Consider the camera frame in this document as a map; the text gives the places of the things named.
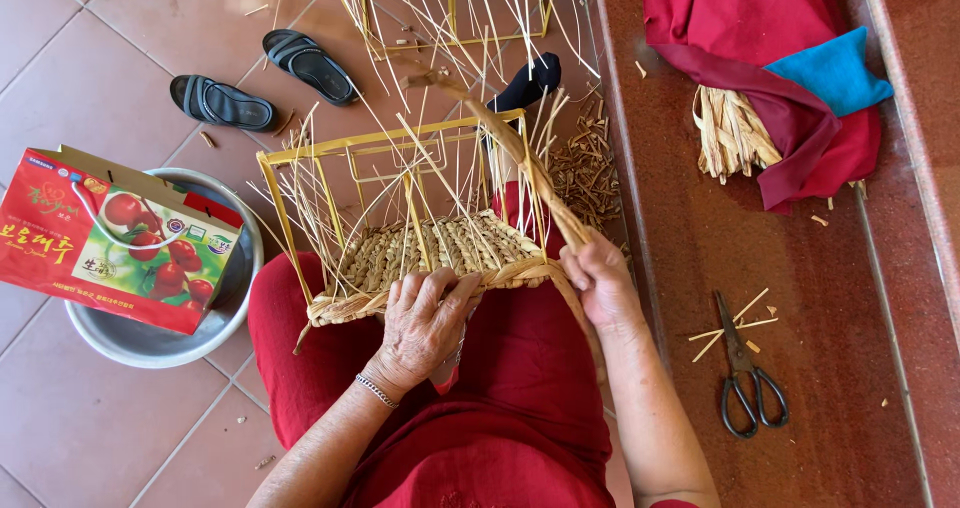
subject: woman's left hand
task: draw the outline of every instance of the woman's left hand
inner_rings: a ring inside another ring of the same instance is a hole
[[[393,281],[383,344],[367,362],[364,377],[394,402],[430,377],[457,349],[467,314],[480,303],[480,296],[471,297],[480,280],[479,272],[458,278],[443,267]]]

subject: white rope handle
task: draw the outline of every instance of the white rope handle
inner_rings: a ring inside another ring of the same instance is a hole
[[[103,234],[105,234],[105,235],[106,235],[106,238],[107,238],[110,242],[113,242],[115,245],[120,246],[121,248],[126,248],[126,249],[128,249],[128,250],[137,250],[137,251],[141,251],[141,250],[159,250],[160,248],[162,248],[162,247],[164,247],[164,246],[168,246],[168,245],[172,244],[174,240],[180,238],[180,237],[183,236],[184,233],[186,232],[186,227],[184,227],[184,228],[180,229],[179,232],[177,232],[176,234],[174,234],[174,235],[171,236],[170,238],[167,238],[166,240],[160,242],[159,244],[149,244],[149,245],[131,245],[131,244],[128,244],[128,243],[124,242],[123,240],[121,240],[121,239],[117,238],[116,236],[114,236],[114,232],[112,232],[109,228],[107,228],[107,226],[102,222],[102,220],[100,220],[100,218],[97,217],[97,213],[93,211],[93,206],[90,206],[90,202],[87,200],[87,197],[86,197],[83,193],[80,192],[80,187],[77,185],[77,182],[75,182],[75,181],[74,181],[74,182],[70,182],[70,187],[73,189],[73,192],[74,192],[75,194],[77,194],[77,198],[79,199],[79,201],[80,201],[80,203],[83,205],[83,207],[86,208],[86,213],[89,214],[90,217],[93,219],[93,223],[97,224],[97,229],[99,229],[100,232],[102,232]]]

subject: metal basin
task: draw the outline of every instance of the metal basin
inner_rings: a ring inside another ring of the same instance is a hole
[[[206,356],[246,322],[251,282],[263,267],[263,241],[257,218],[222,181],[186,169],[153,169],[147,174],[231,207],[243,217],[243,231],[226,263],[211,311],[193,335],[184,335],[72,301],[65,304],[79,335],[101,355],[137,368],[172,368]]]

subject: wrinkled hand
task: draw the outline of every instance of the wrinkled hand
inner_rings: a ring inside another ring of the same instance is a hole
[[[574,252],[570,245],[559,251],[559,262],[573,286],[580,289],[586,318],[597,334],[632,334],[644,323],[641,301],[619,247],[590,229],[592,241]]]
[[[364,377],[394,402],[432,374],[457,349],[464,321],[480,296],[471,297],[479,272],[457,277],[453,269],[409,273],[390,285],[383,344]],[[445,290],[452,289],[441,301]]]

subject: red clothing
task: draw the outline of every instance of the red clothing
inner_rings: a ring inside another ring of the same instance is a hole
[[[517,187],[508,184],[517,218]],[[547,251],[562,244],[548,233]],[[320,259],[298,253],[313,293]],[[293,265],[270,261],[253,282],[248,325],[277,438],[290,449],[354,382],[383,340],[373,318],[313,328]],[[613,506],[610,432],[586,338],[553,284],[484,294],[463,341],[460,379],[439,396],[407,393],[374,436],[348,506]]]
[[[875,106],[843,118],[762,69],[846,33],[834,0],[643,0],[647,42],[701,85],[744,92],[783,160],[757,178],[763,206],[831,197],[877,164]]]

